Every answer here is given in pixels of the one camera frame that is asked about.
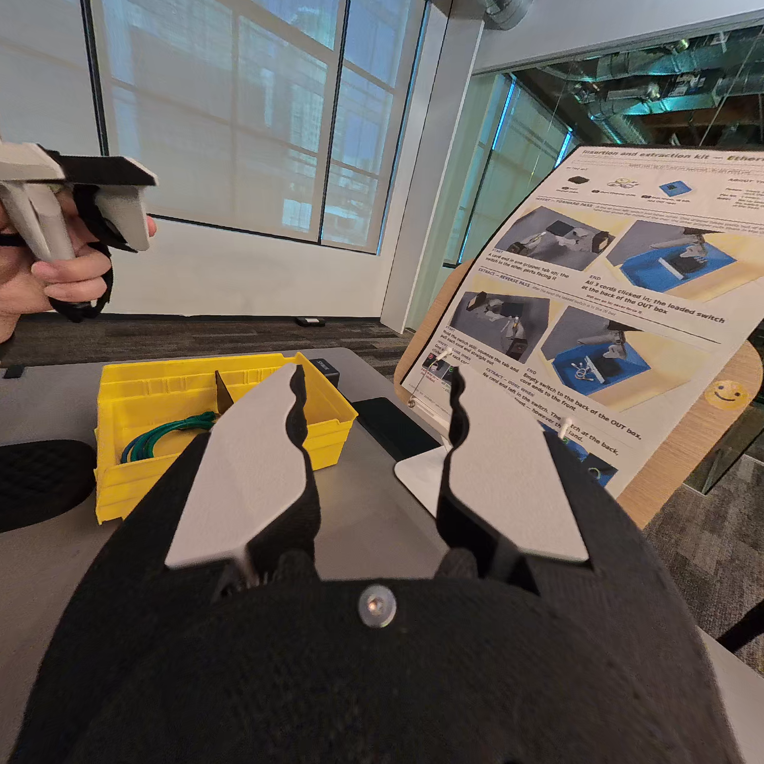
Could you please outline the black flat panel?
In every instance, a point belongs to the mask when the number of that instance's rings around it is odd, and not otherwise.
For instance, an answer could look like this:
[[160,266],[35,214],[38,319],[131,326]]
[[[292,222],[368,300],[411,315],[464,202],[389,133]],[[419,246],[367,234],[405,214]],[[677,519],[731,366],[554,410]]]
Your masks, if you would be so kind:
[[387,397],[358,400],[351,405],[361,427],[396,463],[442,447]]

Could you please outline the yellow smiley sticker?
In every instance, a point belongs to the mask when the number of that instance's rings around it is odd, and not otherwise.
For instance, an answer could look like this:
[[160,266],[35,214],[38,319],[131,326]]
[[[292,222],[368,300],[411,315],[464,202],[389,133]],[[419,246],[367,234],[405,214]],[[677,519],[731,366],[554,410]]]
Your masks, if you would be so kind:
[[747,406],[750,394],[739,381],[716,380],[704,391],[704,399],[715,409],[736,412]]

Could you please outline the metal ceiling duct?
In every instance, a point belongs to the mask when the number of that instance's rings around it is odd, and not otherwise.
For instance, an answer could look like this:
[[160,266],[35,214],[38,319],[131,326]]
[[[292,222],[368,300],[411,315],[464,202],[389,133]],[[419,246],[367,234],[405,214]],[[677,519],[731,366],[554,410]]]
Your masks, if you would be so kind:
[[493,31],[509,31],[520,24],[534,1],[480,1],[485,27]]

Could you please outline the printed instruction sheet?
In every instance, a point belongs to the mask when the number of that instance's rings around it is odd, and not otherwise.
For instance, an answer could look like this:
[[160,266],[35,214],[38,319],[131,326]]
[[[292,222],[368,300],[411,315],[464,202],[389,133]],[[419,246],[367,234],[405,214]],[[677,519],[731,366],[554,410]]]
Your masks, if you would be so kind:
[[762,321],[763,153],[576,148],[492,234],[403,374],[447,429],[455,368],[559,429],[618,496]]

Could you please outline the person's left hand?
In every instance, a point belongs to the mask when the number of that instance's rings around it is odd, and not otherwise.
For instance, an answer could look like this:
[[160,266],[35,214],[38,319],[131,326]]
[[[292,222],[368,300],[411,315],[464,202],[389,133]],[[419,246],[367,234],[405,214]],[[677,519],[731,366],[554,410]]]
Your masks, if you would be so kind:
[[110,260],[92,247],[96,237],[81,220],[70,191],[63,188],[56,196],[76,259],[46,263],[25,247],[1,248],[2,343],[13,337],[21,317],[50,311],[50,298],[92,302],[106,291]]

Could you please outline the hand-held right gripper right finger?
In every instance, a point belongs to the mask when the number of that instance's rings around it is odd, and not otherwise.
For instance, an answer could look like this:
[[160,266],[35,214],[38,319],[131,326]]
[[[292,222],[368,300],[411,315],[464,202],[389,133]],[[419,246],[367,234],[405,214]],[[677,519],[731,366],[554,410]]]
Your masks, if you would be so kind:
[[530,558],[589,561],[546,432],[475,369],[455,369],[436,528],[479,578],[530,579]]

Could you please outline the yellow plastic bin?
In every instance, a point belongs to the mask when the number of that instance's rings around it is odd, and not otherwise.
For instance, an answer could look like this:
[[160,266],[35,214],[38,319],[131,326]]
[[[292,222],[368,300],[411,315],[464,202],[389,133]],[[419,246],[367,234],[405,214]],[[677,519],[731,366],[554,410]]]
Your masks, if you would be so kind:
[[[287,363],[281,353],[106,365],[97,398],[95,517],[124,520],[200,428],[169,424],[217,415],[214,372],[234,402]],[[337,464],[357,412],[331,385],[306,388],[304,447],[313,469]]]

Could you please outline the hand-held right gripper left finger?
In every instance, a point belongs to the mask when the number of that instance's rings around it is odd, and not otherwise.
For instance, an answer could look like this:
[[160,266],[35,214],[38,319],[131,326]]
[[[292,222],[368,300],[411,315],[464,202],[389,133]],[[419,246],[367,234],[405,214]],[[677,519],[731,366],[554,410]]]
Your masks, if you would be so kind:
[[232,563],[264,582],[284,554],[315,562],[319,492],[304,447],[304,368],[287,363],[256,384],[214,425],[165,565]]

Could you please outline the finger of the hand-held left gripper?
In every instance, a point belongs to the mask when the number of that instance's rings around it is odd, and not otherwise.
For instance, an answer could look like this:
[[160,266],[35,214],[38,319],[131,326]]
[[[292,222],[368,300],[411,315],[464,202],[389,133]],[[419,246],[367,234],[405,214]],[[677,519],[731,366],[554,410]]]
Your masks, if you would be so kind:
[[132,158],[101,158],[105,182],[98,183],[97,206],[101,215],[124,239],[129,251],[147,251],[150,234],[145,190],[158,177]]

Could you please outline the large window with blind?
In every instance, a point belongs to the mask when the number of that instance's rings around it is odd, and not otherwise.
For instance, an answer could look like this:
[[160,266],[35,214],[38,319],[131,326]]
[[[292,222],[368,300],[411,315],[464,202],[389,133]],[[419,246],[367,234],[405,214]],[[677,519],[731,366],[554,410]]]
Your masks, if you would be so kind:
[[429,10],[81,2],[103,154],[172,222],[377,255]]

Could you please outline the black power adapter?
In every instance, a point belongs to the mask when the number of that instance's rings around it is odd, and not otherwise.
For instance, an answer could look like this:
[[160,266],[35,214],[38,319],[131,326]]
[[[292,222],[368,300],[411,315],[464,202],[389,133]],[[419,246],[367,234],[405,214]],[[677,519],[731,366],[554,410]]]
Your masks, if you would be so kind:
[[339,390],[340,372],[329,361],[325,358],[309,358],[301,351],[295,353],[295,357],[303,368],[307,389],[323,389],[331,385]]

